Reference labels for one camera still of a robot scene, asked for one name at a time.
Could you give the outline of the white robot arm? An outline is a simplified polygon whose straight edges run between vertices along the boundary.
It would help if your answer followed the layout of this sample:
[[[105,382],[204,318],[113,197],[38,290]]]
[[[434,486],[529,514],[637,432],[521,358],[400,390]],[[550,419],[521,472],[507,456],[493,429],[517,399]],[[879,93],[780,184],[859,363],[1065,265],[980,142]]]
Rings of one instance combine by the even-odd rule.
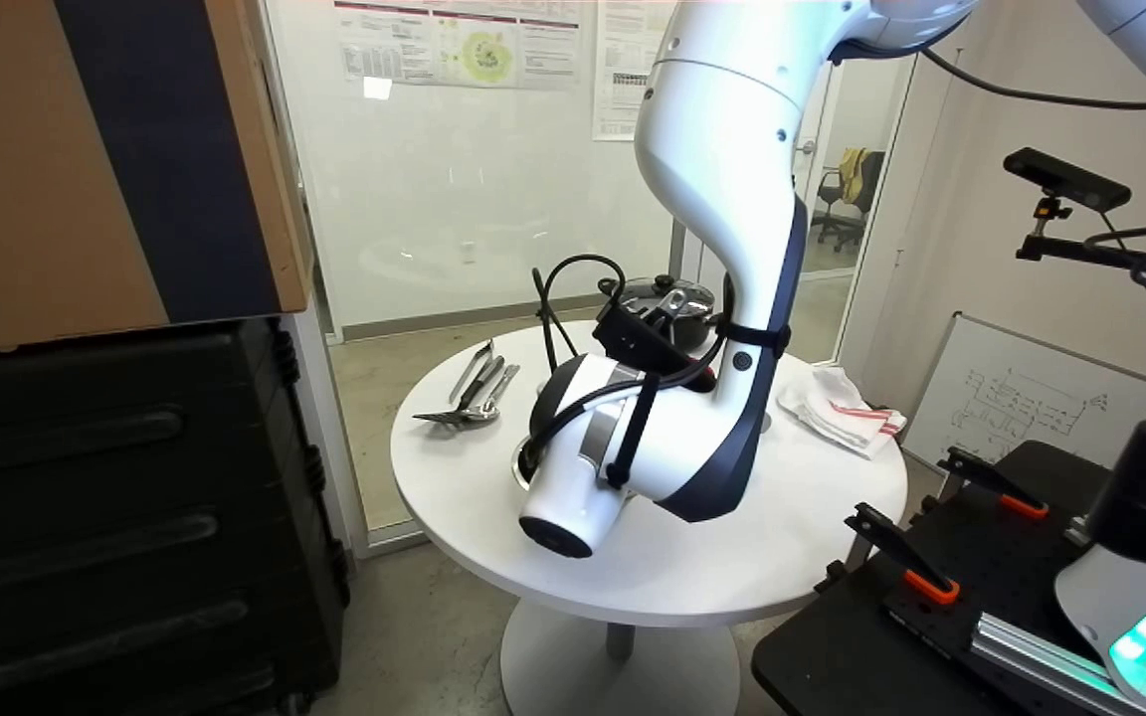
[[[707,386],[603,351],[562,363],[517,452],[517,528],[591,551],[643,498],[680,520],[740,504],[802,262],[794,132],[829,65],[914,56],[980,0],[676,0],[637,110],[631,151],[656,203],[731,278]]]

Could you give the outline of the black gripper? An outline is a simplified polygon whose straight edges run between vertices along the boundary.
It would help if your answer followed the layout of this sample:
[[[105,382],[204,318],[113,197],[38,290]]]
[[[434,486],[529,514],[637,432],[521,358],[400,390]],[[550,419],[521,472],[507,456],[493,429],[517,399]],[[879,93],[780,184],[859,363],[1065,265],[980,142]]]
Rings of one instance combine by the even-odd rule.
[[[698,284],[656,274],[625,296],[625,307],[643,318],[664,342],[700,342],[717,298]]]

